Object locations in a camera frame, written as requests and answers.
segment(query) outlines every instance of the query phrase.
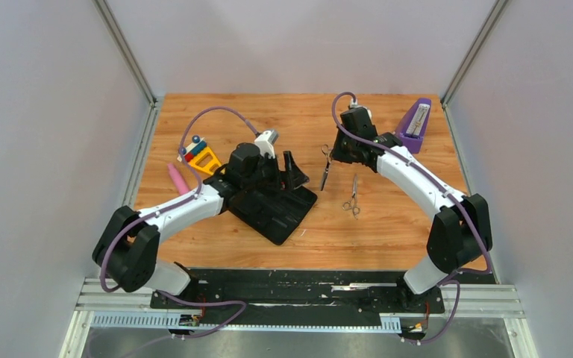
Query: wooden tabletop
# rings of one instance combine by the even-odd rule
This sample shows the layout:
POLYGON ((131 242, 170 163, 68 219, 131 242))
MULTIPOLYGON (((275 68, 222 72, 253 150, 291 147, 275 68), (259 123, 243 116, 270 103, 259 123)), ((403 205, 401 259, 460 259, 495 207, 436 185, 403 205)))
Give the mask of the wooden tabletop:
MULTIPOLYGON (((176 161, 185 127, 201 110, 216 105, 241 112, 259 130, 276 129, 276 152, 290 150, 311 182, 318 200, 295 232, 281 246, 241 222, 231 213, 206 219, 181 231, 163 245, 159 257, 189 267, 271 269, 407 270, 426 255, 431 227, 428 218, 395 184, 358 164, 333 162, 323 192, 319 184, 325 166, 324 144, 333 145, 336 127, 331 118, 334 95, 168 95, 163 103, 145 164, 135 207, 161 204, 177 196, 166 168, 174 163, 190 188, 194 177, 176 161), (351 197, 358 174, 359 219, 342 209, 351 197)), ((416 157, 446 183, 465 190, 454 144, 436 95, 359 95, 372 110, 379 133, 393 131, 419 97, 433 106, 422 150, 416 157)), ((338 112, 348 105, 343 98, 338 112)), ((204 136, 221 162, 240 142, 253 142, 251 131, 236 116, 214 111, 199 119, 190 135, 204 136)), ((480 258, 469 267, 483 269, 480 258)))

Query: gray floor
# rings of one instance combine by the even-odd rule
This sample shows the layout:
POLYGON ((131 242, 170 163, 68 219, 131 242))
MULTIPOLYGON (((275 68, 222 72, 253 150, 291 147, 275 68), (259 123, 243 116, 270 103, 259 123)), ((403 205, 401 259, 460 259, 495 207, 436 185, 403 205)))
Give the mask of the gray floor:
MULTIPOLYGON (((430 331, 444 320, 432 318, 430 331)), ((90 336, 93 358, 117 358, 161 336, 166 330, 95 329, 90 336)), ((218 358, 389 358, 389 357, 513 357, 501 319, 459 318, 440 340, 421 347, 381 333, 279 333, 222 331, 201 339, 166 340, 130 357, 218 358)))

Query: metal frame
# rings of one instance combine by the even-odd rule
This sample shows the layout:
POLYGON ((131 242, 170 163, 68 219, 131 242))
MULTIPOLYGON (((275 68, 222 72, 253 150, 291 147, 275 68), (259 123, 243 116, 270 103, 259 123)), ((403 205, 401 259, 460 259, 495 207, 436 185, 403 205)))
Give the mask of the metal frame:
MULTIPOLYGON (((126 40, 117 25, 115 17, 106 0, 92 0, 107 25, 109 32, 115 40, 118 48, 126 60, 131 73, 150 104, 150 111, 144 124, 144 130, 140 145, 137 148, 135 161, 128 178, 127 189, 122 199, 123 204, 133 205, 137 188, 143 174, 145 159, 148 156, 154 129, 160 114, 160 98, 156 98, 148 85, 144 74, 135 60, 126 40)), ((449 128, 456 145, 456 128, 451 125, 450 114, 447 104, 457 91, 462 79, 473 63, 476 55, 485 43, 490 31, 494 28, 500 15, 503 13, 509 0, 497 0, 491 12, 485 20, 480 33, 476 36, 465 59, 460 64, 447 91, 442 97, 443 109, 449 122, 449 128)), ((471 190, 466 177, 466 161, 464 156, 457 150, 460 165, 467 187, 471 190)), ((63 347, 60 351, 61 358, 80 358, 87 343, 88 333, 91 327, 151 327, 167 328, 175 325, 180 314, 197 314, 198 310, 153 310, 150 308, 151 291, 140 289, 133 293, 125 293, 119 290, 114 293, 103 292, 98 279, 86 279, 76 304, 69 330, 67 331, 63 347)), ((445 305, 445 314, 433 315, 434 317, 448 317, 453 306, 456 289, 454 287, 442 287, 442 296, 445 305)), ((315 332, 361 332, 361 333, 389 333, 396 328, 395 323, 401 318, 416 318, 420 314, 387 313, 381 315, 380 327, 298 327, 298 326, 244 326, 231 324, 227 330, 271 330, 271 331, 315 331, 315 332)), ((456 314, 457 318, 483 319, 502 318, 508 330, 510 345, 516 358, 538 357, 530 336, 524 310, 514 286, 511 285, 462 285, 460 303, 456 314)), ((204 325, 202 329, 210 329, 211 325, 204 325)))

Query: white wall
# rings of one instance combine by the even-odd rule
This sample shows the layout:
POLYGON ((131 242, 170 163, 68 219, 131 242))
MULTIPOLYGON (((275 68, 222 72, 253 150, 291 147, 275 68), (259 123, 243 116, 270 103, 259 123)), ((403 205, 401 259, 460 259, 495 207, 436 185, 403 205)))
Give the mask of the white wall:
POLYGON ((108 1, 158 95, 441 95, 494 2, 108 1))
POLYGON ((0 1, 0 357, 56 357, 146 102, 91 1, 0 1))
POLYGON ((573 357, 573 1, 512 1, 451 104, 495 263, 541 357, 573 357))

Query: scissors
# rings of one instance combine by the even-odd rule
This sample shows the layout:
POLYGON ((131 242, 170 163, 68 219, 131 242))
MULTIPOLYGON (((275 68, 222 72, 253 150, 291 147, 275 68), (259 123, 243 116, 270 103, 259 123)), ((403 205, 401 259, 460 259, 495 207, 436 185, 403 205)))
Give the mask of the scissors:
POLYGON ((357 206, 357 175, 354 175, 354 179, 352 181, 352 196, 350 200, 346 201, 342 205, 342 209, 344 210, 352 210, 352 216, 357 219, 357 215, 361 213, 361 209, 357 206))
POLYGON ((319 191, 324 190, 324 185, 326 185, 326 179, 328 179, 328 170, 331 168, 331 147, 328 144, 322 145, 322 153, 326 156, 326 167, 324 168, 324 174, 322 174, 322 185, 319 186, 319 191))

